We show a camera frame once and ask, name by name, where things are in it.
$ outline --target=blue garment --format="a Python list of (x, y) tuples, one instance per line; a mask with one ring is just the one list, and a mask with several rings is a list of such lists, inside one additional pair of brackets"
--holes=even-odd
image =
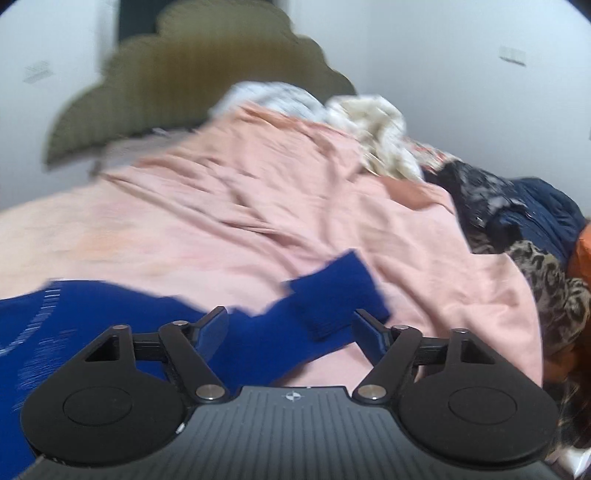
[[(268, 385), (298, 364), (350, 343), (357, 308), (381, 321), (389, 316), (353, 252), (290, 285), (293, 293), (263, 315), (230, 314), (229, 330), (218, 339), (221, 345), (211, 352), (209, 365), (232, 391), (245, 384)], [(156, 332), (173, 320), (196, 322), (203, 315), (171, 297), (97, 281), (59, 281), (0, 300), (0, 480), (12, 479), (33, 461), (19, 422), (26, 396), (82, 347), (117, 323), (135, 333)], [(138, 368), (164, 379), (157, 362), (138, 362)]]
[(513, 180), (513, 186), (527, 210), (502, 210), (493, 222), (503, 228), (519, 227), (521, 239), (554, 255), (566, 268), (586, 224), (578, 205), (544, 180)]

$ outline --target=brown headboard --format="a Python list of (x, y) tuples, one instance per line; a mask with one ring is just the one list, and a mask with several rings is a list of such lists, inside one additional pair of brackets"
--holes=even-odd
[(241, 80), (291, 83), (321, 102), (355, 93), (320, 47), (296, 36), (285, 13), (267, 2), (177, 2), (158, 16), (157, 31), (125, 40), (103, 82), (64, 110), (48, 139), (48, 166), (151, 128), (196, 125)]

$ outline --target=white wall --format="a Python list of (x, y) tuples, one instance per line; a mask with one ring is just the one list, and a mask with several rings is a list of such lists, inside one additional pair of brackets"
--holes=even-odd
[[(46, 172), (43, 151), (61, 109), (100, 79), (99, 1), (18, 0), (0, 16), (0, 208), (88, 180), (88, 163)], [(25, 83), (38, 61), (53, 75)]]
[(591, 24), (566, 0), (286, 1), (296, 30), (399, 107), (413, 137), (542, 177), (591, 213)]

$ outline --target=headboard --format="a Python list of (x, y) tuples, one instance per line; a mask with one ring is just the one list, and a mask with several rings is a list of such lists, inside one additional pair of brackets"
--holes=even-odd
[(103, 82), (59, 116), (48, 139), (49, 167), (151, 128), (196, 125), (241, 80), (291, 83), (323, 103), (355, 93), (320, 47), (296, 36), (285, 13), (267, 2), (180, 1), (158, 16), (157, 31), (125, 40)]

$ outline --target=pink bedsheet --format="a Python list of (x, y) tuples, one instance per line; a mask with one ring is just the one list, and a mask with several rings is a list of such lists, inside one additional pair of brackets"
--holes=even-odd
[[(255, 313), (284, 281), (356, 248), (392, 323), (426, 336), (468, 327), (540, 383), (535, 305), (513, 262), (469, 252), (445, 191), (362, 173), (359, 156), (342, 132), (246, 106), (167, 153), (0, 215), (0, 295), (89, 278)], [(352, 388), (369, 369), (349, 345), (285, 381)]]

